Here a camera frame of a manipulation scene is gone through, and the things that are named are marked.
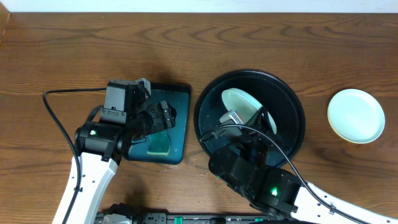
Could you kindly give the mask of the yellow plate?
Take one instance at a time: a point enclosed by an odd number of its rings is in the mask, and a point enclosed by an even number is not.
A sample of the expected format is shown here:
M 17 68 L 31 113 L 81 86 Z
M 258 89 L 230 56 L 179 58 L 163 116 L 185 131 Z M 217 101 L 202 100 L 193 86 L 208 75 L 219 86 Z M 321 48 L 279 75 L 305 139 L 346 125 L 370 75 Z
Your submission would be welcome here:
M 357 142 L 355 142 L 355 141 L 352 141 L 352 140 L 350 140 L 350 139 L 344 137 L 343 135 L 341 135 L 341 134 L 335 129 L 335 127 L 333 126 L 333 124 L 332 124 L 331 119 L 329 118 L 329 116 L 328 116 L 327 118 L 328 118 L 329 125 L 330 125 L 331 129 L 333 130 L 333 132 L 334 132 L 335 134 L 337 134 L 341 139 L 344 139 L 345 141 L 351 142 L 351 143 L 353 143 L 353 144 L 359 144 L 359 143 L 357 143 Z

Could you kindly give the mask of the white plate with blue stain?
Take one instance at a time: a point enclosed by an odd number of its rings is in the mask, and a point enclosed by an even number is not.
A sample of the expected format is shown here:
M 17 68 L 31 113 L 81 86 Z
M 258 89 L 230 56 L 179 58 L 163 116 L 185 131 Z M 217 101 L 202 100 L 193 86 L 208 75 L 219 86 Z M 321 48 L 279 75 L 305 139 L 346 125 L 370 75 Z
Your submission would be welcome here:
M 228 111 L 236 110 L 243 123 L 247 123 L 263 107 L 255 97 L 238 88 L 224 90 L 221 99 Z

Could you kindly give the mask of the pale green plate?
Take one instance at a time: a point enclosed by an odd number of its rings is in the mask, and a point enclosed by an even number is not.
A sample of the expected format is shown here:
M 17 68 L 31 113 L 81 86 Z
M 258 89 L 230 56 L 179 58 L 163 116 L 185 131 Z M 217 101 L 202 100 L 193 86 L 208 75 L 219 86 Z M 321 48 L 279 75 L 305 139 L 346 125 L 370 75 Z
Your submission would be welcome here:
M 327 117 L 344 137 L 359 144 L 367 144 L 381 136 L 385 128 L 385 114 L 380 103 L 369 93 L 345 89 L 336 93 L 327 108 Z

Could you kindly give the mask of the green yellow sponge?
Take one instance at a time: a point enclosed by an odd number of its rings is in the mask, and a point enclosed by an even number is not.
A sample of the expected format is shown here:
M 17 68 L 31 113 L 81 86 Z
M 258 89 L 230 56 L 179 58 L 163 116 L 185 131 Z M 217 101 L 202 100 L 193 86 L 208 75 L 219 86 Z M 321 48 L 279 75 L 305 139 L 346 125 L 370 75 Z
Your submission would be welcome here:
M 171 143 L 166 131 L 149 135 L 149 140 L 148 154 L 155 156 L 167 156 L 169 154 Z

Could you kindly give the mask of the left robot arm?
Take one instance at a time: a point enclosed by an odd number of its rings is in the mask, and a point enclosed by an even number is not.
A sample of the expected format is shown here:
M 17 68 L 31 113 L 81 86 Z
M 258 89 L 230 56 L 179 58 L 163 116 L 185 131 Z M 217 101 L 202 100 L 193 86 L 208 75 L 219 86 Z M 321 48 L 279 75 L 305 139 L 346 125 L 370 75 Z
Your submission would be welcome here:
M 54 223 L 93 223 L 103 195 L 132 142 L 175 127 L 176 110 L 166 101 L 133 113 L 122 123 L 106 114 L 126 111 L 97 106 L 75 133 L 67 186 Z

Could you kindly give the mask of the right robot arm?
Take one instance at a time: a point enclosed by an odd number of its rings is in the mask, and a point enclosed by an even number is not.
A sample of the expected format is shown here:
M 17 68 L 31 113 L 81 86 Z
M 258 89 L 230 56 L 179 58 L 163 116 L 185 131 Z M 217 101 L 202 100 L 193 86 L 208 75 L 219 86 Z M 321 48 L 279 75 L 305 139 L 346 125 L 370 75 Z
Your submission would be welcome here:
M 256 210 L 280 222 L 397 223 L 345 202 L 307 182 L 296 167 L 292 171 L 266 164 L 271 149 L 283 150 L 272 139 L 267 110 L 257 110 L 243 123 L 236 110 L 221 117 L 220 125 L 200 137 L 201 142 L 226 138 L 229 142 L 212 153 L 211 173 L 244 197 Z

